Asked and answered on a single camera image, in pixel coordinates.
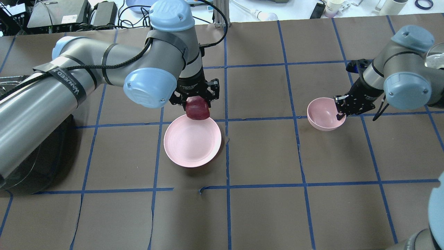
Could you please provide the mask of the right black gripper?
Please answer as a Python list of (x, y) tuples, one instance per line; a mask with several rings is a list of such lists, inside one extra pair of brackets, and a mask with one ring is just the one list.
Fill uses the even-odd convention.
[(345, 95), (335, 95), (334, 102), (338, 121), (349, 115), (360, 115), (375, 108), (374, 102), (383, 90), (370, 86), (365, 81), (356, 81)]

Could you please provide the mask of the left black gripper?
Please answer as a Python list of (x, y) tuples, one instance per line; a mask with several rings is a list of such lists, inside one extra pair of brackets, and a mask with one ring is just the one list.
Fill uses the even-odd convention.
[(187, 98), (201, 96), (205, 99), (206, 111), (210, 111), (211, 103), (220, 98), (220, 81), (214, 78), (206, 81), (204, 69), (189, 77), (179, 77), (177, 87), (169, 98), (169, 102), (174, 105), (186, 106)]

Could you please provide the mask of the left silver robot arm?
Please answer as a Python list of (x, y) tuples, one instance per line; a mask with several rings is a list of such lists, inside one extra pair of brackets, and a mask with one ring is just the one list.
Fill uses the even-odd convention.
[(219, 81), (206, 81), (189, 4), (158, 0), (149, 9), (143, 49), (88, 37), (57, 41), (52, 60), (1, 96), (1, 184), (100, 84), (123, 88), (136, 104), (158, 109), (219, 98)]

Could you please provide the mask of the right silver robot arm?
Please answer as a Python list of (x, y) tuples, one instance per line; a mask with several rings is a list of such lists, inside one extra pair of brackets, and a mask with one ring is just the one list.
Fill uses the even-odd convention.
[(384, 98), (374, 120), (388, 106), (401, 110), (423, 106), (442, 109), (443, 55), (432, 53), (438, 47), (428, 30), (406, 25), (373, 60), (350, 61), (346, 70), (359, 77), (348, 92), (334, 97), (336, 119), (375, 109), (374, 102), (381, 95)]

